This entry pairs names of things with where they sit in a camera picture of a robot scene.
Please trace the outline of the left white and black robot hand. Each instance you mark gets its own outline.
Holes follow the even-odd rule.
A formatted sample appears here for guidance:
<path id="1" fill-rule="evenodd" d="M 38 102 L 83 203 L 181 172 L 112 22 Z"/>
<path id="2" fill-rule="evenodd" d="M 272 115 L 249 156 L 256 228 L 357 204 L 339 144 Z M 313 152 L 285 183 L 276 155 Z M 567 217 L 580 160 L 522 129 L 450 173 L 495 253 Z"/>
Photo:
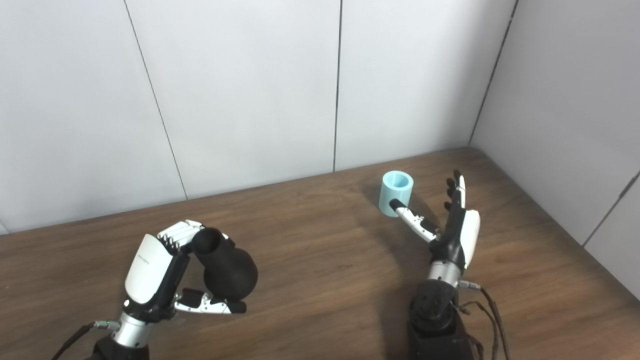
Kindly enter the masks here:
<path id="1" fill-rule="evenodd" d="M 179 285 L 194 256 L 205 290 Z M 123 312 L 135 321 L 169 321 L 177 312 L 243 314 L 258 284 L 258 267 L 221 230 L 185 219 L 144 235 L 125 279 Z"/>

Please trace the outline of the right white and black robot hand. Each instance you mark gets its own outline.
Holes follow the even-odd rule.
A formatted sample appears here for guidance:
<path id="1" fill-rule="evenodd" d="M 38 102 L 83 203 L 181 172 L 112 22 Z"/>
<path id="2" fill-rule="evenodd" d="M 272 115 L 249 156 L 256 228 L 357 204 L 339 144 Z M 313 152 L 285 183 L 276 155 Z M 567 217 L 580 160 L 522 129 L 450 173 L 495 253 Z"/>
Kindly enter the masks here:
<path id="1" fill-rule="evenodd" d="M 478 210 L 466 207 L 466 178 L 460 170 L 453 171 L 446 185 L 449 201 L 445 202 L 448 216 L 443 230 L 415 214 L 400 199 L 391 199 L 389 205 L 414 233 L 429 244 L 434 262 L 453 264 L 463 274 L 473 259 L 482 221 Z"/>

